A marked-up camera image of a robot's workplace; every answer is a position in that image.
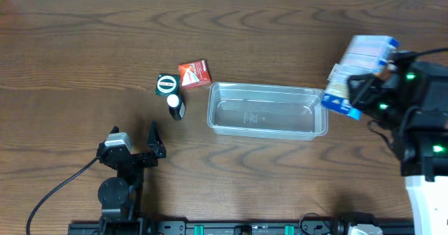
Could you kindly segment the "blue Kool Fever box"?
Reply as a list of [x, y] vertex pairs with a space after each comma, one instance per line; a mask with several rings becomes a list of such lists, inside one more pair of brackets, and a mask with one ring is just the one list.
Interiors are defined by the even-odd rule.
[[343, 57], [333, 66], [328, 76], [321, 104], [330, 111], [359, 120], [361, 112], [349, 102], [349, 76], [381, 73], [392, 52], [399, 46], [400, 42], [392, 36], [354, 36]]

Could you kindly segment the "green Zam-Buk box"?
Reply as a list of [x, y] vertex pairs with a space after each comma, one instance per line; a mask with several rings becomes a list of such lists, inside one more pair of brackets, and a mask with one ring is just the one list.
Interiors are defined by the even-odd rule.
[[159, 97], [168, 97], [171, 94], [178, 94], [179, 86], [179, 76], [161, 73], [157, 77], [155, 94]]

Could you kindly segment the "red Panadol box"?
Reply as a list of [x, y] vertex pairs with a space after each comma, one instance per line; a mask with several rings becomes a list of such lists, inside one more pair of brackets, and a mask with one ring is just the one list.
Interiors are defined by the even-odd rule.
[[205, 59], [178, 65], [181, 87], [190, 89], [211, 83], [209, 68]]

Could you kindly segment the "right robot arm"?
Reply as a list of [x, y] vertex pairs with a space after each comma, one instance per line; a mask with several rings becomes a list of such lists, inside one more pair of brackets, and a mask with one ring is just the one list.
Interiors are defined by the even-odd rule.
[[413, 62], [387, 78], [350, 76], [347, 86], [350, 104], [391, 133], [415, 233], [446, 234], [447, 67]]

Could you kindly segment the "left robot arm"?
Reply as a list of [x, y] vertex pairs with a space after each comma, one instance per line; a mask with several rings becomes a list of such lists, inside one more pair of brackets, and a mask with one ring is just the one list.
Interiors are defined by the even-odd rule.
[[132, 154], [133, 144], [125, 132], [114, 127], [105, 141], [99, 144], [99, 162], [117, 172], [98, 189], [101, 203], [100, 234], [156, 234], [157, 225], [141, 214], [144, 171], [156, 167], [167, 151], [151, 122], [146, 141], [147, 151]]

